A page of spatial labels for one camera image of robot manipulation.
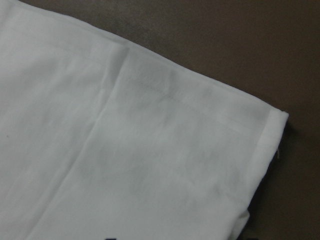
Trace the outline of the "white printed t-shirt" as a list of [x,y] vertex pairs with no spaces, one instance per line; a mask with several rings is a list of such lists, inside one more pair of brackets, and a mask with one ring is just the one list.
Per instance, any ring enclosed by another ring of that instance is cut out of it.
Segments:
[[0,3],[0,237],[234,240],[288,114],[78,19]]

